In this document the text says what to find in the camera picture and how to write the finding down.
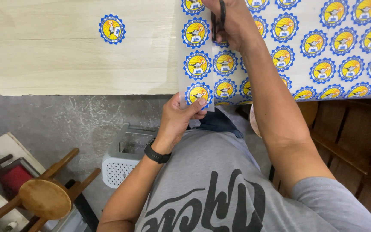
hand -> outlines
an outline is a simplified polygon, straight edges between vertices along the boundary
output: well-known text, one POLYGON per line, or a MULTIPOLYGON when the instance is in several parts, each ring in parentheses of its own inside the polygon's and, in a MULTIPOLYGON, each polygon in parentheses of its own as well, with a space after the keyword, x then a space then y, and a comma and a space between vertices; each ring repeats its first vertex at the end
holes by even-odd
POLYGON ((207 101, 199 98, 188 108, 180 109, 180 95, 176 93, 162 107, 161 125, 151 148, 159 154, 169 154, 181 140, 190 119, 203 119, 207 111, 201 110, 207 101))
MULTIPOLYGON (((219 0, 201 0, 219 19, 219 0)), ((244 53, 262 37, 257 29, 255 21, 251 16, 244 0, 224 0, 225 3, 225 32, 217 33, 216 41, 227 40, 231 48, 244 53)))

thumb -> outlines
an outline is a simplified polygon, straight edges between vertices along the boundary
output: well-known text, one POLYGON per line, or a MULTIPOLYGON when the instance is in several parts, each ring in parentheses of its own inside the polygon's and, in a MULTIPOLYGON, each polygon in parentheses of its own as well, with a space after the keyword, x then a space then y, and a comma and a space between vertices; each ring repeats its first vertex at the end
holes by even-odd
POLYGON ((194 101, 187 109, 185 109, 185 113, 190 118, 195 115, 198 111, 201 110, 206 105, 207 101, 204 98, 199 98, 194 101))
POLYGON ((219 0, 201 0, 201 2, 209 8, 216 16, 220 16, 220 1, 219 0))

gray floor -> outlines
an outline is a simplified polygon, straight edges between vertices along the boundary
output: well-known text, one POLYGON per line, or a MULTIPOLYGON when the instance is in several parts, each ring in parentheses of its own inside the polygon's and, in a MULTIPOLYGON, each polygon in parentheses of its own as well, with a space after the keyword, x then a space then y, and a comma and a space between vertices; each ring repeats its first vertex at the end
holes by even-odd
MULTIPOLYGON (((162 106, 169 98, 167 95, 0 96, 0 136, 11 132, 45 168, 73 147, 79 147, 79 155, 59 174, 58 180, 62 183, 71 178, 83 180, 101 167, 107 147, 124 122, 158 127, 162 106)), ((271 164, 262 140, 247 121, 234 113, 234 106, 221 109, 245 134, 250 152, 268 176, 271 164)), ((113 189, 97 177, 83 193, 100 216, 113 189)))

black wristwatch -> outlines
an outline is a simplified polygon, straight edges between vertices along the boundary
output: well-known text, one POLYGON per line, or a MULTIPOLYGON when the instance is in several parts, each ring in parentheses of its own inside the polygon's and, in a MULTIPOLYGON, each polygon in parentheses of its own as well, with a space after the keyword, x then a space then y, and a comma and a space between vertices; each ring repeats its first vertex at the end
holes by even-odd
POLYGON ((150 158, 153 161, 156 161, 158 163, 167 163, 168 160, 170 159, 171 152, 170 154, 167 155, 161 155, 155 152, 152 148, 151 145, 154 143, 155 138, 152 140, 148 141, 146 148, 144 149, 144 153, 147 155, 148 158, 150 158))

white plastic stool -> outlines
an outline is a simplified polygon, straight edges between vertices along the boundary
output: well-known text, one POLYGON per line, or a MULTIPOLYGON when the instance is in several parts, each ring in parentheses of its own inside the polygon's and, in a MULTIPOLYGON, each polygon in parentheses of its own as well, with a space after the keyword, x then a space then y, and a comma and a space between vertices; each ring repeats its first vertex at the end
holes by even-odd
POLYGON ((157 136, 157 131, 146 131, 129 128, 129 123, 124 123, 121 127, 121 130, 118 132, 117 137, 108 147, 102 164, 102 174, 103 182, 111 187, 118 188, 123 180, 130 174, 133 168, 140 162, 143 154, 131 154, 121 152, 121 140, 125 134, 140 134, 148 135, 155 138, 157 136))

